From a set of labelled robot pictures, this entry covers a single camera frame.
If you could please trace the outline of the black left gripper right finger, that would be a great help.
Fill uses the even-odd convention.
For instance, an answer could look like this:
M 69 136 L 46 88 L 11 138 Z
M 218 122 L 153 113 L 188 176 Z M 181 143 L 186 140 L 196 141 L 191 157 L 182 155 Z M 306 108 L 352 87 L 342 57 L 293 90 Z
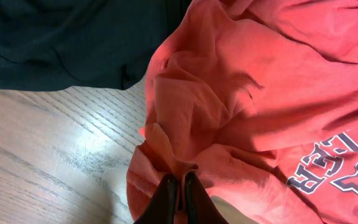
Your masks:
M 185 176 L 185 202 L 188 224 L 228 224 L 194 172 Z

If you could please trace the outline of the red printed t-shirt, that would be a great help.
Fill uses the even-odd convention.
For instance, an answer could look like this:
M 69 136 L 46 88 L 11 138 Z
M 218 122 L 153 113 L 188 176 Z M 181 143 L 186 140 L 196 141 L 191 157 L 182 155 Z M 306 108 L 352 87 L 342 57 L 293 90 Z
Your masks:
M 194 172 L 258 223 L 358 223 L 358 0 L 193 1 L 145 99 L 133 219 Z

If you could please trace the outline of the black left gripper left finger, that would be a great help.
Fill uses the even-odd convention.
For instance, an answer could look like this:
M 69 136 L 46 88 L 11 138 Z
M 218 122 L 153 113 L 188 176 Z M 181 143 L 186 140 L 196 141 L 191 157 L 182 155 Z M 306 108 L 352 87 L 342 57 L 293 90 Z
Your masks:
M 178 198 L 178 181 L 165 174 L 144 213 L 134 224 L 173 224 Z

